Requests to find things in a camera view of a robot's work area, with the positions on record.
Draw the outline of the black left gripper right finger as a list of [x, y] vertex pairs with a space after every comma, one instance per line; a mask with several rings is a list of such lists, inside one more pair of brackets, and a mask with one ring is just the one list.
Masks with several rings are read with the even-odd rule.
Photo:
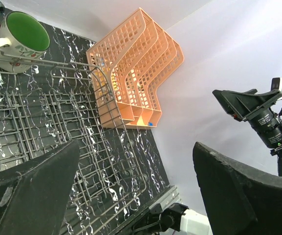
[[282, 177], [200, 142], [193, 163], [213, 234], [282, 235]]

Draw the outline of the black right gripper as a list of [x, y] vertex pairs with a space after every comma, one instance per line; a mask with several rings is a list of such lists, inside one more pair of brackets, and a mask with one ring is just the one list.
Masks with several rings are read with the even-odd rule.
[[262, 142], [277, 157], [278, 175], [282, 177], [282, 120], [270, 107], [281, 97], [279, 90], [256, 94], [256, 89], [239, 93], [213, 90], [223, 110], [237, 121], [250, 124]]

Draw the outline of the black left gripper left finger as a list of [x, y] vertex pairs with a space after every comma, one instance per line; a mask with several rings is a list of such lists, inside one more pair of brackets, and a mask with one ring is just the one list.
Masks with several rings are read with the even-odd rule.
[[0, 235], [57, 235], [78, 169], [69, 141], [0, 172]]

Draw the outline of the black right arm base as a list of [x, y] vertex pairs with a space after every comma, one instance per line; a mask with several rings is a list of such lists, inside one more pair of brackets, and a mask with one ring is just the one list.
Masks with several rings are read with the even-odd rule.
[[162, 210], [160, 204], [156, 204], [142, 218], [140, 218], [131, 229], [131, 235], [158, 235], [169, 228], [179, 232], [182, 216], [189, 207], [173, 203]]

